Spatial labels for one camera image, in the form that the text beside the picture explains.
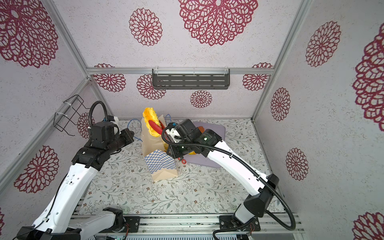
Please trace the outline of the red metal kitchen tongs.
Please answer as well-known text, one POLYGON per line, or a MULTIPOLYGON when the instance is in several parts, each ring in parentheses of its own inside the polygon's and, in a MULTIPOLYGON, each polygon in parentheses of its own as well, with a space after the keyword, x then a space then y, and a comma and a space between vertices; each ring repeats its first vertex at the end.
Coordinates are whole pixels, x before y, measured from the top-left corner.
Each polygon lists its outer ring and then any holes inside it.
MULTIPOLYGON (((149 125, 159 135, 162 133, 162 130, 163 130, 163 125, 162 124, 159 126, 154 121, 149 120, 149 125)), ((187 163, 187 161, 185 159, 183 159, 183 158, 179 158, 179 160, 182 162, 183 165, 185 165, 187 163)))

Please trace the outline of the blue checkered paper bag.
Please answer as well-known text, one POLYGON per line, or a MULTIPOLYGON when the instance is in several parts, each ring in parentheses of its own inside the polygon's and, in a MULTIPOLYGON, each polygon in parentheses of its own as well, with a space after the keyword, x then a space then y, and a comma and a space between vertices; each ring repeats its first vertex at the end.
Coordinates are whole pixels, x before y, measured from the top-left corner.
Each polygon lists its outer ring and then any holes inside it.
POLYGON ((165 143, 161 137, 153 137, 145 119, 140 120, 142 153, 147 168, 154 182, 172 179, 179 176, 175 160, 166 153, 165 143))

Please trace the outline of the yellow corn-like bread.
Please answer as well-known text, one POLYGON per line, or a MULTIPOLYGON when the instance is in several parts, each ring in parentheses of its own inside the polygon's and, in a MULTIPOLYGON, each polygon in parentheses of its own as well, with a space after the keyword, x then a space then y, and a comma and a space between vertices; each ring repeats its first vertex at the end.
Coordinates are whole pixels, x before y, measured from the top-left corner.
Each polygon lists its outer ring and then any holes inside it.
POLYGON ((145 108, 143 118, 148 128, 149 134, 153 137, 160 137, 162 135, 164 124, 159 120, 153 108, 145 108))

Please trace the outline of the glazed striped bun bread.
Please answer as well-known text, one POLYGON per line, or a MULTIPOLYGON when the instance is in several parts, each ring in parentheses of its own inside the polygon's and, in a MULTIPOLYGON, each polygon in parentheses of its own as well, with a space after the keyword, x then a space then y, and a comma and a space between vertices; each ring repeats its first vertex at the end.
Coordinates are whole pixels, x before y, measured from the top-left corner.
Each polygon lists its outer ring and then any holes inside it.
POLYGON ((200 130, 201 133, 203 133, 205 131, 204 127, 198 127, 198 129, 200 130))

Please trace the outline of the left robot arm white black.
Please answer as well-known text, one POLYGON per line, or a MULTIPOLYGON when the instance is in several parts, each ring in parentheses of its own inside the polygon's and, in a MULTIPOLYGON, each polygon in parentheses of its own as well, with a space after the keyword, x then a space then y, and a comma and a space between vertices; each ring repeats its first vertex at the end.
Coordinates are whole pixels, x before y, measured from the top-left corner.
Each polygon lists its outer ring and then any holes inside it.
POLYGON ((92 125, 89 141, 75 154, 53 199, 31 226, 21 227, 15 239, 86 240, 104 230, 123 231, 126 220, 116 208, 107 207, 85 220, 73 220, 72 215, 104 163, 133 142, 134 132, 120 130, 114 122, 92 125))

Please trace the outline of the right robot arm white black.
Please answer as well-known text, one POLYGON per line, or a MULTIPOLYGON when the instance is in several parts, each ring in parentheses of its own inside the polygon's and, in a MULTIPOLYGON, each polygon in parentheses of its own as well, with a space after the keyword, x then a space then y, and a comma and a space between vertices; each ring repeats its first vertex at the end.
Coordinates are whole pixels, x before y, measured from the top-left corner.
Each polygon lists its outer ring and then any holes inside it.
POLYGON ((167 154, 171 157, 180 158, 195 152, 220 165, 241 183, 248 196, 232 216, 234 226, 264 216, 275 195, 278 177, 256 170, 237 155, 220 135, 211 129, 201 132, 189 119, 179 124, 168 124, 162 130, 162 139, 169 145, 167 154))

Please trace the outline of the dark grey wall shelf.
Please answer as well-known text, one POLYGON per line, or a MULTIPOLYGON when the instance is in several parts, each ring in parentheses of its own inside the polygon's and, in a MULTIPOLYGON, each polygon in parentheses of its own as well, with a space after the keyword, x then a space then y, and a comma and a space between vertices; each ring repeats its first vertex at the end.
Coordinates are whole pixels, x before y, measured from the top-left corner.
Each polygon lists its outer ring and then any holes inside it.
POLYGON ((152 70, 152 85, 156 90, 227 90, 230 70, 213 72, 152 70))

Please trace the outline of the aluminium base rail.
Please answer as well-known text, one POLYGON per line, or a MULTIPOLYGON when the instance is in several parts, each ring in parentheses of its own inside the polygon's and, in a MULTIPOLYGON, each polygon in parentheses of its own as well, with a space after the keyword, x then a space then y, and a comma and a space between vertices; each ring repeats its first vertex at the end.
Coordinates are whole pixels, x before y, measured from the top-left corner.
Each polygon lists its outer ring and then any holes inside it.
POLYGON ((208 235, 221 230, 218 236, 225 234, 304 234, 299 218, 296 216, 296 228, 289 231, 272 217, 265 215, 255 218, 250 224, 235 229, 232 214, 184 214, 184 215, 123 215, 125 228, 119 235, 208 235))

